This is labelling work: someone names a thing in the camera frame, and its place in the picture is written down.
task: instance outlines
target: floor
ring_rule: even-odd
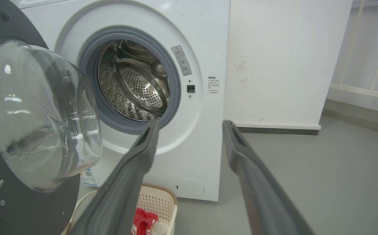
[[[320,125],[318,136],[244,136],[316,235],[378,235],[378,134],[325,117]],[[175,234],[250,234],[225,153],[219,193],[218,202],[179,198]]]

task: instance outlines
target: gray sticker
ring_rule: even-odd
[[[183,76],[191,75],[192,70],[190,69],[188,59],[186,58],[185,53],[181,46],[172,47],[174,55],[176,56],[177,61],[180,64],[180,69],[182,70]]]

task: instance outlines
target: washing machine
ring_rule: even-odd
[[[230,0],[12,0],[48,48],[89,76],[101,186],[150,120],[160,125],[144,182],[217,201]]]

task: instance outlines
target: gray rubber gasket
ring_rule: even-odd
[[[83,48],[79,59],[79,68],[88,76],[95,94],[100,119],[111,128],[128,134],[139,134],[147,122],[129,119],[114,110],[105,99],[98,82],[98,62],[103,49],[113,40],[131,40],[149,49],[161,62],[168,76],[170,98],[164,114],[158,119],[160,128],[169,123],[180,105],[181,85],[178,70],[173,59],[164,47],[153,37],[135,28],[115,27],[104,29],[90,39]]]

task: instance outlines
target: blue and white sticker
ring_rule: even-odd
[[[87,169],[86,171],[80,173],[80,178],[82,179],[84,185],[98,187],[90,169]]]

